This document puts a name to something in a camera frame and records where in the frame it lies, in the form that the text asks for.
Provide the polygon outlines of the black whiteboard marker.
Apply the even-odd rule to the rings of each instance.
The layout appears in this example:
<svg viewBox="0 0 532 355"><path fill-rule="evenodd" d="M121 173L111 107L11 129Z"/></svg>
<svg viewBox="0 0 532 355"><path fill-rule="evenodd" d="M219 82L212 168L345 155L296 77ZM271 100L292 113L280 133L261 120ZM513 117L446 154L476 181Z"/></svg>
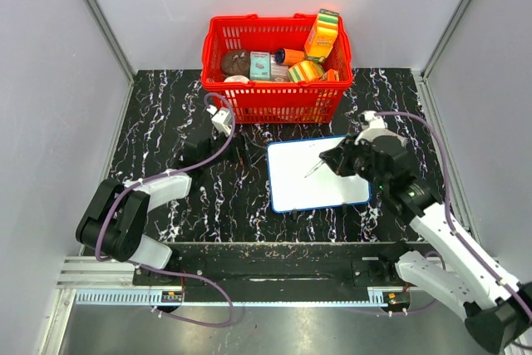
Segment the black whiteboard marker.
<svg viewBox="0 0 532 355"><path fill-rule="evenodd" d="M316 165L314 165L310 171L304 176L304 178L308 178L309 176L311 176L313 173L315 173L317 170L319 170L324 164L324 161L323 160L320 160Z"/></svg>

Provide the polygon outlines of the blue framed whiteboard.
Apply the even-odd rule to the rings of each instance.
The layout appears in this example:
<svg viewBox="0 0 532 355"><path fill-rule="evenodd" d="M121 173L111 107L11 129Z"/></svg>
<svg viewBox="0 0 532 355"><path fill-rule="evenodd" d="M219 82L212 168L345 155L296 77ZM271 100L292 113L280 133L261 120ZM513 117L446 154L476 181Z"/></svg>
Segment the blue framed whiteboard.
<svg viewBox="0 0 532 355"><path fill-rule="evenodd" d="M358 176L335 175L323 164L304 178L320 161L319 154L341 140L341 136L329 136L268 144L268 180L273 212L282 214L369 203L371 185Z"/></svg>

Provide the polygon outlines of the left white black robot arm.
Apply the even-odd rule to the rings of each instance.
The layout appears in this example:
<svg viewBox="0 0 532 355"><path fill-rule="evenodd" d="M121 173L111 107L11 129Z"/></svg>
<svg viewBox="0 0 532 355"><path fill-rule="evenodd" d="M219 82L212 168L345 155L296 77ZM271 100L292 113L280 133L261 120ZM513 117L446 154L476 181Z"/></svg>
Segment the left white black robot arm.
<svg viewBox="0 0 532 355"><path fill-rule="evenodd" d="M115 261L151 267L151 275L161 284L172 284L180 275L177 253L144 234L148 214L172 200L189 196L200 187L210 167L229 161L251 166L261 160L266 148L246 134L187 142L160 174L124 183L103 180L93 195L79 225L76 240L90 249L99 249Z"/></svg>

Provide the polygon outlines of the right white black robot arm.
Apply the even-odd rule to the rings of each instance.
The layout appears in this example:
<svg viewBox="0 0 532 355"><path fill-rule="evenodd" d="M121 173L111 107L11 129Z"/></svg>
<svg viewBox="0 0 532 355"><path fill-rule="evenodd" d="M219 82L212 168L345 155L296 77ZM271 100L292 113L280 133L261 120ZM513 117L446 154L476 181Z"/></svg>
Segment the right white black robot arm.
<svg viewBox="0 0 532 355"><path fill-rule="evenodd" d="M378 188L383 204L453 269L447 272L419 251L396 243L379 257L382 282L403 281L426 291L492 354L504 351L531 327L531 285L495 261L456 221L448 204L416 176L406 138L386 129L348 135L319 158L336 175L357 175Z"/></svg>

